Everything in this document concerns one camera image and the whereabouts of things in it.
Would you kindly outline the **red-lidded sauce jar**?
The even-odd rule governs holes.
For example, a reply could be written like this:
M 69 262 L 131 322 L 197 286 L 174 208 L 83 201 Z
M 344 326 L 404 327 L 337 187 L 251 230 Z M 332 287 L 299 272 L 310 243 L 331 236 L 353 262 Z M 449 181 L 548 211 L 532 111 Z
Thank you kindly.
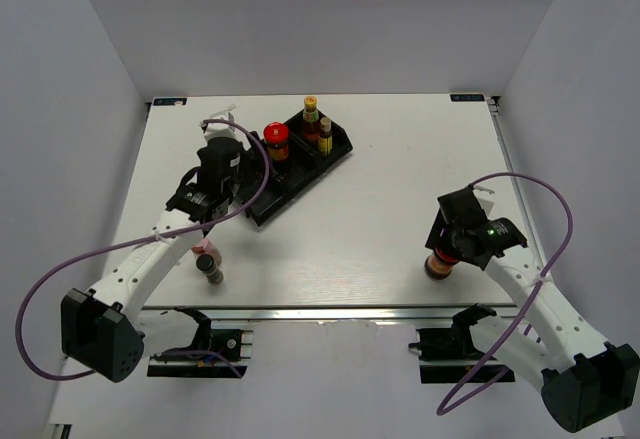
M 289 128 L 280 122 L 265 126 L 263 138 L 270 158 L 274 162 L 283 162 L 289 158 Z
M 459 261 L 434 249 L 424 262 L 424 269 L 428 277 L 433 280 L 446 279 Z

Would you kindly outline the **pink-capped spice jar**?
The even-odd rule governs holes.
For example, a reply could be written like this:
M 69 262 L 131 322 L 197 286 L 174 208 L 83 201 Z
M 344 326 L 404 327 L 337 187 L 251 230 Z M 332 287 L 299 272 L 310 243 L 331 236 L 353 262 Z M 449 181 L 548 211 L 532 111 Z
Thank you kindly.
M 207 238 L 204 238 L 196 243 L 191 248 L 191 251 L 195 257 L 199 257 L 204 254 L 210 255 L 214 259 L 217 266 L 220 266 L 222 263 L 222 255 L 219 249 L 215 247 L 213 243 Z

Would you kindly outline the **yellow-capped red sauce bottle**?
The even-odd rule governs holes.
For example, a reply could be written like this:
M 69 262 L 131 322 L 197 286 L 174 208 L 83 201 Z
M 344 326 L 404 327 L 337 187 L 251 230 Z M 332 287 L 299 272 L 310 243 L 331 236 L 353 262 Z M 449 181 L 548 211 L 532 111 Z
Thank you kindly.
M 316 144 L 319 135 L 319 113 L 317 98 L 313 95 L 304 98 L 302 132 L 304 139 L 310 144 Z

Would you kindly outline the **small yellow-label bottle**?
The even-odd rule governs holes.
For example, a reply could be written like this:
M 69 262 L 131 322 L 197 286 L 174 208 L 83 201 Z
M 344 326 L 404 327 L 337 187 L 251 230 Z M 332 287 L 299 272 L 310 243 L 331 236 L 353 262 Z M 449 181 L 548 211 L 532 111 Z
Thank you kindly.
M 322 117 L 319 121 L 319 133 L 317 139 L 318 151 L 323 157 L 327 157 L 333 147 L 332 121 L 329 117 Z

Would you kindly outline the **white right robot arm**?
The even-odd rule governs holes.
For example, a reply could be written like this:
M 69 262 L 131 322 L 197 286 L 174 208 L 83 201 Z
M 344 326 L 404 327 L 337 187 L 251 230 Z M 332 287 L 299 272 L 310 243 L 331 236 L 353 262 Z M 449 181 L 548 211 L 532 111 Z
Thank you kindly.
M 639 356 L 613 345 L 542 274 L 527 240 L 507 218 L 491 219 L 472 188 L 442 195 L 427 238 L 428 266 L 475 266 L 499 285 L 537 333 L 532 340 L 488 306 L 452 319 L 461 356 L 489 354 L 537 390 L 555 422 L 576 433 L 632 405 Z

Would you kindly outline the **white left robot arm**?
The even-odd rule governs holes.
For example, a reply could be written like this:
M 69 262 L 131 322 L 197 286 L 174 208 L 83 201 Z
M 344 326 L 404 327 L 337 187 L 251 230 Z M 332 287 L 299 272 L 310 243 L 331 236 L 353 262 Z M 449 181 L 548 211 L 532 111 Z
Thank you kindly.
M 87 291 L 72 289 L 61 301 L 65 355 L 118 383 L 145 357 L 178 350 L 191 358 L 211 346 L 210 319 L 178 306 L 145 314 L 147 299 L 168 273 L 221 220 L 241 181 L 240 141 L 214 138 L 198 150 L 159 216 L 148 244 L 136 246 L 116 269 Z

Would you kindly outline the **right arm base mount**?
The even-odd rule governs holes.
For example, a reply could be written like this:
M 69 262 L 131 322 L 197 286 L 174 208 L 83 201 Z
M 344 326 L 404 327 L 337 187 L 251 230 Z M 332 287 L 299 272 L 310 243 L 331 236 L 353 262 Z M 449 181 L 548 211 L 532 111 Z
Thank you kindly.
M 455 384 L 481 359 L 471 339 L 470 327 L 480 319 L 496 316 L 485 305 L 473 305 L 455 314 L 446 327 L 417 330 L 417 340 L 408 345 L 420 361 L 422 384 Z

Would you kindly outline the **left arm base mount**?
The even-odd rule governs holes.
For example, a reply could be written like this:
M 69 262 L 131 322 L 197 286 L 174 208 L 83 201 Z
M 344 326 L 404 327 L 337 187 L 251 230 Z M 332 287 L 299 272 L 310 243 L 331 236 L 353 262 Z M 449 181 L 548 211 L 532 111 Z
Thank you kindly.
M 147 376 L 241 379 L 252 354 L 253 332 L 222 325 L 202 311 L 176 307 L 140 317 L 147 334 Z

